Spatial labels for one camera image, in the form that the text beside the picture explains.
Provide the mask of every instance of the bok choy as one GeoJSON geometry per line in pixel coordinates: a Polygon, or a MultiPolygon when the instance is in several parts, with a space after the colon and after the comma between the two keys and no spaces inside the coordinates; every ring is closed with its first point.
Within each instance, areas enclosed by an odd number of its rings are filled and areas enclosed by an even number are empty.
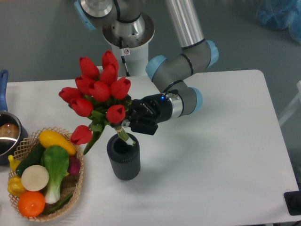
{"type": "Polygon", "coordinates": [[[46,148],[41,163],[49,173],[45,201],[48,204],[52,204],[60,199],[61,182],[67,173],[69,155],[64,148],[53,145],[46,148]]]}

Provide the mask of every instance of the blue joint cap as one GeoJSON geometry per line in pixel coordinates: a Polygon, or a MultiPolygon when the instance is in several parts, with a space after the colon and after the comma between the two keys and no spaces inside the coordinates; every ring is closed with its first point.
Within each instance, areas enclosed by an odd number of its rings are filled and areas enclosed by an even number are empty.
{"type": "Polygon", "coordinates": [[[213,65],[218,60],[219,53],[218,53],[218,49],[215,46],[215,43],[213,41],[207,40],[206,42],[208,43],[208,45],[211,49],[211,60],[210,60],[210,63],[208,65],[208,67],[210,67],[211,65],[213,65]]]}
{"type": "Polygon", "coordinates": [[[145,71],[147,75],[149,76],[150,80],[152,81],[157,69],[160,67],[160,65],[166,61],[165,56],[155,56],[153,59],[151,59],[148,64],[146,65],[145,71]]]}
{"type": "Polygon", "coordinates": [[[192,113],[198,112],[201,109],[201,106],[203,105],[203,96],[198,89],[193,88],[193,87],[191,87],[191,88],[195,91],[195,93],[197,95],[197,104],[196,104],[196,107],[194,108],[194,110],[191,112],[191,114],[192,114],[192,113]]]}
{"type": "Polygon", "coordinates": [[[91,24],[91,22],[88,20],[86,14],[84,13],[84,11],[82,10],[82,8],[79,5],[78,1],[75,1],[74,3],[75,9],[77,11],[77,13],[79,14],[79,17],[81,19],[81,21],[83,22],[83,24],[85,25],[85,27],[89,30],[95,30],[96,28],[91,24]]]}

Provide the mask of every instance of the gray floor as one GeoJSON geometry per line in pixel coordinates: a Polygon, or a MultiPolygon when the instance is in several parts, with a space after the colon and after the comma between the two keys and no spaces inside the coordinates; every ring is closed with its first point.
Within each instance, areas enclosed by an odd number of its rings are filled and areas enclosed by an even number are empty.
{"type": "MultiPolygon", "coordinates": [[[[163,0],[144,0],[143,11],[154,21],[150,59],[174,58],[181,49],[163,0]]],[[[11,0],[0,2],[0,69],[9,81],[73,79],[78,58],[101,64],[110,46],[102,31],[88,32],[74,0],[11,0]]],[[[279,115],[297,94],[301,80],[301,45],[288,31],[270,31],[256,20],[257,0],[195,0],[206,39],[213,40],[219,61],[207,71],[261,70],[279,115]]],[[[301,165],[301,109],[282,127],[294,166],[301,165]]]]}

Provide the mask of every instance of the black vase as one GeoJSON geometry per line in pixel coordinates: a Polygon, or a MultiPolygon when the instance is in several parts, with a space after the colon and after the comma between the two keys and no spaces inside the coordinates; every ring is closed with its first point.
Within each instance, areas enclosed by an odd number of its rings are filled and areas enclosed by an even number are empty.
{"type": "Polygon", "coordinates": [[[137,138],[128,134],[136,143],[131,146],[112,136],[107,144],[108,156],[115,175],[120,180],[131,180],[140,172],[140,147],[137,138]]]}

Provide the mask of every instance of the pot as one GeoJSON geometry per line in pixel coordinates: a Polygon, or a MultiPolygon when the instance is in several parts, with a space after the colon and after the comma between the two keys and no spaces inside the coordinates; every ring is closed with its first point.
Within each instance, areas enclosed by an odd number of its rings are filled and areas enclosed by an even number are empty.
{"type": "Polygon", "coordinates": [[[6,104],[6,87],[8,71],[0,72],[0,165],[9,164],[8,156],[14,155],[16,148],[28,133],[20,120],[8,112],[6,104]]]}

